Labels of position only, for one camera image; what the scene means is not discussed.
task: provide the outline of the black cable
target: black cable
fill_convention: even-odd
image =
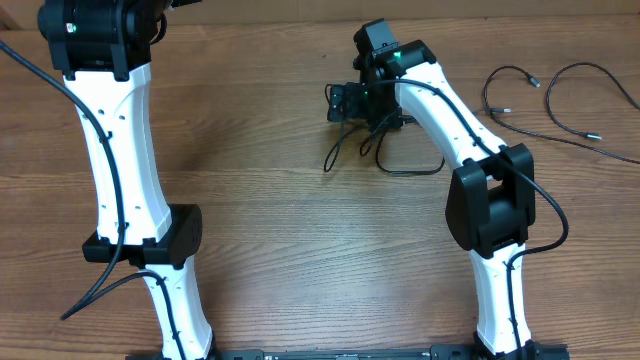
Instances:
[[[387,174],[391,174],[391,175],[435,175],[437,173],[440,172],[440,170],[442,170],[442,168],[444,167],[444,157],[442,158],[442,162],[440,163],[440,166],[433,169],[433,170],[388,170],[386,169],[384,166],[382,166],[382,164],[380,163],[380,148],[382,147],[382,140],[384,140],[385,135],[387,135],[387,132],[389,132],[389,129],[385,129],[382,134],[380,135],[380,140],[378,140],[378,146],[376,147],[376,165],[378,166],[378,169],[384,171]]]
[[[156,35],[155,39],[151,40],[149,45],[155,45],[159,43],[160,40],[164,39],[164,36],[167,35],[167,16],[162,13],[158,21],[160,22],[160,30],[158,31],[158,35]]]
[[[329,95],[327,94],[327,89],[330,86],[331,86],[330,84],[327,84],[325,86],[325,88],[324,88],[324,95],[325,95],[325,98],[327,100],[327,103],[329,103]],[[380,137],[380,140],[378,141],[378,146],[376,147],[376,153],[375,153],[376,166],[378,167],[378,169],[380,169],[383,172],[385,172],[387,174],[390,174],[390,175],[405,175],[405,176],[407,176],[407,175],[414,175],[414,176],[434,175],[434,174],[437,174],[438,172],[440,172],[440,170],[442,170],[442,168],[444,167],[444,158],[442,158],[442,163],[440,164],[440,166],[438,168],[436,168],[436,169],[433,169],[433,170],[388,170],[384,166],[382,166],[382,164],[380,163],[380,148],[382,146],[382,140],[384,139],[384,136],[386,135],[386,133],[389,130],[387,121],[391,118],[391,116],[393,114],[395,114],[395,111],[392,111],[389,114],[387,114],[387,116],[378,124],[376,129],[369,136],[367,136],[367,138],[364,139],[364,141],[360,144],[360,156],[362,156],[362,157],[367,156],[367,154],[369,154],[369,152],[373,148],[373,145],[376,143],[378,135],[380,133],[383,133],[381,135],[381,137]],[[416,122],[415,118],[413,116],[409,116],[409,115],[401,115],[401,119],[403,120],[403,122],[405,124],[411,124],[411,123],[415,123]],[[327,157],[324,160],[324,172],[329,172],[333,168],[333,165],[336,162],[336,159],[338,157],[338,152],[340,151],[340,148],[342,146],[342,142],[347,137],[349,137],[349,135],[353,134],[355,131],[366,128],[363,125],[354,125],[354,127],[350,131],[348,131],[346,134],[343,135],[342,134],[342,132],[343,132],[342,126],[343,125],[341,124],[341,133],[340,133],[341,135],[340,135],[340,138],[333,145],[331,150],[329,150],[329,153],[327,154]],[[364,146],[367,145],[367,144],[368,144],[367,149],[365,151],[363,151]],[[329,168],[327,168],[327,164],[329,162],[329,158],[331,157],[331,154],[334,151],[336,151],[336,154],[333,157],[331,165],[329,166]]]
[[[560,70],[560,72],[558,74],[556,74],[556,76],[554,77],[554,80],[552,81],[552,84],[549,85],[549,90],[547,90],[547,112],[549,113],[549,116],[552,118],[552,120],[555,119],[555,116],[553,115],[553,112],[551,111],[551,107],[549,105],[549,96],[551,95],[551,87],[553,86],[553,84],[555,83],[555,80],[557,80],[558,76],[562,72],[564,72],[566,69],[571,68],[573,66],[578,66],[578,65],[576,65],[576,64],[570,65],[570,67],[566,67],[566,68]],[[517,127],[515,127],[513,125],[509,125],[509,124],[505,123],[504,121],[500,120],[496,116],[496,111],[493,111],[493,108],[489,105],[489,90],[488,90],[488,88],[489,88],[489,84],[491,83],[491,81],[493,81],[494,76],[498,72],[500,72],[501,70],[504,70],[504,69],[513,69],[513,70],[519,71],[520,73],[524,74],[532,84],[534,84],[534,83],[531,81],[531,79],[535,80],[535,78],[531,74],[529,74],[528,72],[526,72],[525,70],[523,70],[523,69],[521,69],[521,68],[519,68],[517,66],[511,66],[511,65],[501,66],[501,67],[497,68],[496,70],[494,70],[491,73],[491,75],[489,75],[489,77],[487,78],[487,81],[485,82],[484,88],[482,90],[482,98],[484,100],[485,111],[489,114],[489,116],[491,117],[491,119],[493,119],[493,121],[495,121],[499,125],[507,128],[507,129],[509,129],[511,131],[515,131],[515,132],[520,133],[520,134],[534,136],[534,137],[538,137],[538,138],[545,139],[545,140],[550,140],[550,141],[557,141],[557,142],[561,142],[561,143],[564,143],[564,144],[574,145],[574,146],[581,147],[583,149],[595,151],[595,152],[597,152],[599,154],[608,156],[608,157],[613,158],[613,159],[617,159],[617,160],[628,162],[628,163],[632,163],[632,164],[640,164],[640,161],[638,161],[638,160],[629,159],[629,158],[622,157],[622,156],[619,156],[619,155],[616,155],[616,154],[612,154],[612,153],[610,153],[610,152],[608,152],[606,150],[603,150],[603,149],[600,149],[600,148],[597,148],[597,147],[581,144],[579,142],[575,142],[575,141],[571,141],[571,140],[560,139],[560,138],[556,138],[556,137],[549,136],[549,135],[539,134],[539,133],[536,133],[536,132],[533,132],[533,131],[530,131],[530,130],[520,129],[520,128],[517,128]],[[634,106],[638,107],[638,103],[635,100],[633,100],[633,98],[631,98],[631,96],[624,89],[622,89],[622,87],[619,85],[618,81],[615,80],[615,79],[614,79],[614,81],[616,82],[616,84],[618,84],[618,87],[621,88],[621,90],[623,91],[623,94],[625,94],[625,96],[627,96],[629,101]]]
[[[40,77],[42,80],[44,80],[47,83],[49,83],[56,90],[60,91],[64,96],[66,96],[69,100],[71,100],[82,111],[82,113],[84,114],[86,119],[89,120],[89,122],[93,126],[94,130],[96,131],[96,134],[98,135],[98,139],[99,139],[100,143],[102,144],[102,148],[104,150],[105,157],[107,158],[107,163],[109,165],[109,171],[111,172],[111,180],[113,182],[113,189],[114,189],[114,192],[115,192],[116,209],[117,209],[117,216],[118,216],[118,242],[117,242],[117,245],[116,245],[116,250],[114,251],[114,254],[113,254],[113,257],[111,258],[111,261],[107,265],[107,268],[102,273],[102,275],[98,278],[96,283],[89,289],[89,291],[87,291],[87,293],[75,305],[73,305],[71,307],[71,309],[67,310],[67,312],[65,312],[60,317],[60,319],[61,320],[68,319],[73,314],[75,314],[78,311],[84,309],[89,304],[91,304],[94,301],[98,300],[100,297],[104,296],[109,291],[111,291],[111,290],[115,289],[116,287],[126,283],[129,280],[132,280],[132,279],[135,279],[135,278],[138,278],[138,277],[142,277],[142,276],[151,276],[151,277],[156,278],[156,280],[158,280],[160,282],[160,286],[162,286],[163,295],[165,297],[165,301],[166,301],[166,305],[167,305],[167,314],[168,314],[168,317],[169,317],[169,324],[171,325],[171,330],[173,331],[173,334],[174,334],[173,337],[174,337],[174,339],[176,341],[176,345],[178,347],[178,350],[180,351],[180,356],[181,356],[182,360],[186,360],[186,357],[184,355],[184,351],[183,351],[183,348],[182,348],[182,343],[180,341],[180,338],[178,337],[178,331],[176,330],[176,327],[175,327],[175,322],[174,322],[174,318],[173,318],[173,311],[171,309],[171,303],[170,303],[170,300],[169,300],[169,294],[167,292],[166,286],[164,285],[164,280],[159,275],[157,275],[155,273],[152,273],[152,272],[142,272],[142,273],[133,274],[133,275],[130,275],[130,276],[124,278],[124,279],[121,279],[121,280],[117,281],[116,283],[108,286],[107,288],[101,290],[99,293],[96,294],[98,289],[104,284],[104,282],[107,280],[107,278],[109,277],[109,275],[113,271],[113,268],[118,263],[118,260],[120,260],[120,256],[122,255],[122,248],[123,248],[123,245],[124,245],[124,234],[125,234],[125,230],[127,228],[127,223],[125,222],[125,219],[124,219],[124,205],[123,205],[123,201],[122,201],[122,187],[121,187],[121,184],[120,184],[120,177],[118,175],[118,168],[116,166],[115,157],[113,156],[113,151],[111,150],[111,146],[109,145],[109,139],[111,138],[111,133],[109,133],[109,136],[107,136],[107,134],[105,134],[104,129],[102,128],[102,126],[98,122],[98,119],[96,119],[95,115],[91,112],[91,110],[87,107],[87,105],[84,102],[82,102],[82,100],[80,100],[73,92],[71,92],[69,89],[67,89],[64,85],[60,84],[54,78],[49,76],[49,74],[45,73],[40,68],[38,68],[37,66],[35,66],[31,62],[29,62],[27,59],[25,59],[22,56],[20,56],[20,54],[18,54],[13,49],[11,49],[2,40],[0,40],[0,49],[2,51],[4,51],[7,55],[9,55],[9,57],[11,57],[15,61],[17,61],[19,64],[21,64],[22,66],[26,67],[29,71],[33,72],[38,77]]]
[[[537,80],[535,80],[535,78],[533,78],[533,77],[531,77],[529,79],[529,81],[534,85],[537,83]],[[543,188],[541,188],[540,185],[536,184],[532,179],[530,179],[529,177],[524,175],[522,172],[518,171],[511,164],[509,164],[506,160],[504,160],[502,157],[498,156],[498,154],[494,153],[493,151],[491,151],[491,149],[489,149],[487,147],[487,145],[482,141],[482,139],[478,135],[476,135],[476,133],[473,131],[473,129],[471,128],[471,126],[469,125],[467,120],[464,118],[464,116],[462,115],[460,110],[453,103],[453,101],[451,101],[451,99],[449,99],[449,97],[446,96],[442,92],[442,90],[440,90],[439,88],[436,88],[436,87],[433,87],[433,86],[431,86],[429,84],[425,84],[425,83],[422,83],[422,82],[419,82],[419,81],[415,81],[415,80],[392,79],[392,80],[380,80],[380,81],[371,83],[371,84],[369,84],[367,86],[366,90],[369,90],[374,86],[391,85],[391,84],[398,84],[398,83],[422,87],[424,89],[427,89],[427,90],[431,91],[434,95],[439,96],[449,106],[449,108],[453,111],[453,113],[456,115],[458,120],[460,120],[460,123],[465,128],[465,130],[467,131],[469,136],[473,139],[473,141],[484,152],[486,152],[489,156],[495,157],[505,169],[507,169],[509,172],[511,172],[515,176],[518,176],[519,178],[524,180],[526,183],[528,183],[535,191],[537,191],[551,205],[551,207],[556,211],[556,213],[560,217],[560,221],[562,222],[562,235],[560,235],[560,238],[558,238],[558,240],[556,240],[554,243],[549,244],[549,245],[540,246],[540,247],[537,247],[537,248],[531,248],[531,249],[526,249],[526,250],[520,251],[520,252],[516,253],[515,255],[513,255],[509,259],[507,264],[506,264],[506,266],[507,266],[507,293],[508,293],[508,297],[509,297],[509,313],[510,313],[510,316],[511,316],[510,321],[511,321],[511,324],[513,325],[513,334],[514,334],[514,337],[515,337],[515,340],[516,340],[517,355],[520,358],[521,357],[522,344],[520,343],[520,335],[518,333],[518,323],[516,321],[516,316],[515,316],[515,307],[514,307],[514,300],[513,300],[513,286],[512,286],[512,279],[511,279],[511,271],[513,270],[513,263],[518,258],[520,258],[520,257],[522,257],[524,255],[536,254],[536,253],[552,250],[552,249],[555,249],[558,246],[562,245],[564,243],[564,241],[567,239],[567,237],[569,236],[569,221],[567,220],[567,217],[564,214],[564,211],[562,211],[562,208],[560,207],[560,205],[555,201],[555,199],[553,199],[553,197],[551,197],[551,195],[549,195]]]
[[[176,345],[178,347],[178,352],[180,353],[180,358],[183,359],[183,360],[186,360],[186,356],[184,354],[184,349],[182,347],[182,342],[180,341],[180,338],[179,338],[179,332],[178,332],[178,329],[176,327],[175,317],[173,316],[173,309],[171,308],[171,299],[169,298],[169,291],[167,290],[167,285],[165,284],[165,279],[163,279],[160,275],[156,274],[155,272],[152,272],[152,271],[141,271],[139,273],[135,273],[135,274],[131,274],[129,276],[126,276],[126,277],[114,282],[113,284],[105,287],[104,289],[100,290],[100,292],[95,294],[95,296],[93,296],[91,299],[89,299],[87,301],[85,306],[89,306],[89,305],[93,304],[95,301],[97,301],[101,297],[105,296],[106,294],[108,294],[110,291],[112,291],[113,289],[117,288],[118,286],[126,284],[127,282],[129,282],[131,280],[134,280],[134,279],[143,278],[145,276],[146,277],[152,277],[152,278],[156,279],[156,285],[160,286],[160,288],[162,289],[162,296],[164,297],[165,304],[167,305],[167,316],[169,318],[169,327],[171,328],[171,333],[173,334],[172,337],[176,341]]]
[[[125,228],[126,228],[126,222],[124,220],[124,206],[123,206],[123,202],[122,202],[122,187],[120,185],[120,178],[118,176],[118,169],[116,167],[116,161],[115,161],[115,158],[113,156],[113,152],[111,151],[111,146],[109,145],[109,137],[107,137],[107,135],[105,134],[104,130],[102,129],[102,126],[100,126],[100,123],[98,122],[98,119],[96,119],[95,115],[93,115],[91,110],[89,110],[89,108],[82,102],[82,100],[80,100],[69,89],[64,87],[64,85],[60,84],[54,78],[49,76],[49,74],[45,73],[44,71],[39,69],[37,66],[33,65],[28,60],[26,60],[25,58],[20,56],[20,54],[16,53],[13,49],[11,49],[2,40],[0,40],[0,49],[2,49],[7,55],[9,55],[15,61],[17,61],[18,63],[20,63],[21,65],[23,65],[27,69],[29,69],[31,72],[36,74],[42,80],[46,81],[51,86],[53,86],[55,89],[60,91],[64,96],[69,98],[69,100],[71,100],[84,113],[85,117],[89,120],[89,122],[91,123],[91,125],[93,126],[93,128],[95,129],[95,131],[96,131],[96,133],[98,135],[98,139],[99,139],[100,143],[102,144],[102,148],[104,149],[104,153],[105,153],[105,156],[107,158],[107,163],[109,164],[109,169],[111,171],[111,180],[113,181],[113,189],[115,191],[116,208],[117,208],[117,214],[118,214],[118,242],[117,242],[117,245],[116,245],[116,250],[115,250],[113,258],[111,259],[111,262],[109,262],[109,264],[107,265],[107,268],[105,269],[105,271],[102,273],[100,278],[98,278],[98,281],[96,281],[96,283],[89,289],[89,291],[87,291],[87,293],[73,307],[71,307],[71,309],[69,309],[66,313],[64,313],[61,316],[61,319],[65,320],[69,316],[75,314],[77,312],[76,309],[81,304],[83,304],[87,299],[89,299],[91,296],[93,296],[93,294],[95,294],[96,291],[98,291],[100,286],[102,286],[102,284],[104,284],[104,282],[107,280],[107,277],[109,277],[109,274],[111,274],[111,271],[113,270],[113,268],[118,263],[120,255],[122,254],[122,246],[124,244],[124,232],[125,232]]]
[[[331,169],[333,169],[333,165],[336,163],[336,160],[338,159],[338,154],[340,154],[340,149],[342,148],[342,143],[351,134],[353,134],[354,132],[356,132],[358,130],[362,130],[362,129],[365,129],[365,127],[364,126],[360,126],[360,125],[354,125],[353,128],[351,128],[351,130],[349,130],[346,133],[344,133],[344,121],[340,122],[340,138],[338,138],[338,141],[333,145],[331,150],[329,150],[329,153],[327,154],[327,157],[324,159],[324,172],[328,173],[329,171],[331,171]],[[331,154],[334,151],[336,153],[333,156],[333,160],[331,161],[331,165],[329,165],[329,167],[327,167],[327,164],[329,163],[329,158],[331,157]]]
[[[570,127],[562,124],[560,121],[558,121],[558,119],[556,119],[555,115],[553,114],[553,111],[551,111],[551,89],[556,84],[556,81],[558,80],[558,77],[560,76],[560,74],[562,74],[563,72],[565,72],[565,71],[567,71],[567,70],[569,70],[571,68],[577,67],[577,66],[591,66],[591,67],[594,67],[594,68],[602,71],[603,73],[607,74],[607,76],[609,76],[609,78],[611,80],[613,80],[613,82],[616,84],[618,89],[620,89],[620,91],[622,91],[622,94],[627,98],[627,100],[629,100],[631,105],[633,105],[636,109],[640,110],[640,104],[638,104],[638,102],[633,97],[631,97],[631,95],[627,92],[627,90],[625,90],[624,87],[622,87],[622,84],[620,84],[618,79],[616,79],[616,77],[613,76],[613,74],[610,73],[609,70],[603,68],[602,66],[600,66],[598,64],[594,64],[594,63],[590,63],[590,62],[579,62],[579,63],[575,63],[575,64],[571,64],[569,66],[566,66],[562,70],[558,71],[556,76],[553,77],[553,80],[551,80],[551,83],[549,83],[549,88],[547,89],[547,97],[545,98],[545,104],[547,106],[547,113],[549,113],[549,117],[551,118],[551,120],[553,120],[554,123],[556,123],[556,125],[558,125],[562,129],[564,129],[564,130],[566,130],[566,131],[568,131],[568,132],[570,132],[572,134],[575,134],[575,135],[578,135],[578,136],[582,136],[582,137],[588,138],[588,139],[600,140],[602,138],[598,134],[591,133],[591,132],[573,130]]]

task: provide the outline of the wooden table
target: wooden table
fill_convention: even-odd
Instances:
[[[450,171],[395,178],[346,142],[335,170],[324,157],[338,127],[325,120],[327,82],[357,79],[361,23],[171,27],[153,48],[156,159],[172,203],[198,203],[196,257],[205,313],[222,349],[411,348],[468,343],[477,304],[468,254],[444,219]],[[640,18],[562,17],[393,22],[422,39],[471,109],[486,76],[505,120],[574,139],[544,111],[561,67],[597,62],[640,97]],[[37,32],[0,34],[51,68]],[[603,148],[640,158],[640,113],[603,74],[576,69],[554,90],[558,117],[598,132]],[[95,229],[86,145],[71,104],[0,56],[0,358],[121,359],[157,351],[161,336],[142,282],[70,320],[58,316],[102,272],[80,245]],[[640,167],[485,124],[525,142],[536,178],[565,209],[566,245],[525,260],[525,302],[538,341],[575,359],[640,358]],[[415,125],[387,136],[389,167],[420,168],[440,154]],[[530,246],[554,241],[555,213],[538,198]],[[134,271],[118,266],[115,280]]]

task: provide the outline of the black bracket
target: black bracket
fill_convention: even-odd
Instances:
[[[174,0],[173,6],[201,0]],[[80,70],[111,71],[116,81],[151,61],[149,42],[171,0],[46,0],[38,28],[53,68],[73,80]]]
[[[569,360],[565,345],[541,345],[528,342],[521,360]],[[222,352],[220,360],[260,360],[257,351]],[[334,350],[300,352],[265,352],[264,360],[516,360],[517,354],[484,353],[476,345],[433,345],[422,349],[391,350]]]
[[[360,82],[329,85],[328,120],[366,119],[369,131],[377,129],[383,121],[387,128],[401,128],[405,121],[396,101],[395,86],[375,86],[365,91],[367,85],[402,77],[407,69],[424,62],[433,64],[435,55],[421,40],[401,45],[384,19],[363,25],[353,40],[358,49],[353,67],[360,71]]]
[[[504,147],[498,156],[533,180],[533,156],[526,146]],[[488,176],[502,184],[489,189]],[[453,171],[445,216],[460,247],[490,259],[495,250],[527,240],[536,218],[535,192],[493,156],[467,159]]]
[[[171,226],[159,242],[145,239],[142,245],[124,245],[118,261],[129,260],[133,266],[143,269],[146,264],[173,265],[182,268],[184,261],[195,254],[202,240],[202,213],[198,205],[169,205]],[[113,258],[116,245],[107,238],[98,239],[94,232],[82,245],[85,260],[108,263]]]
[[[473,333],[473,339],[475,342],[474,353],[478,360],[569,360],[569,351],[566,345],[543,345],[529,340],[520,350],[493,355],[484,346],[477,332]]]

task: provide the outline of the black mounting base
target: black mounting base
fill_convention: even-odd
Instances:
[[[541,345],[529,342],[525,345],[520,360],[569,360],[566,345]],[[423,349],[406,350],[330,350],[263,352],[262,350],[239,350],[211,353],[207,360],[512,360],[517,354],[498,357],[479,354],[473,345],[434,345]],[[162,354],[155,357],[127,357],[127,360],[167,360]]]

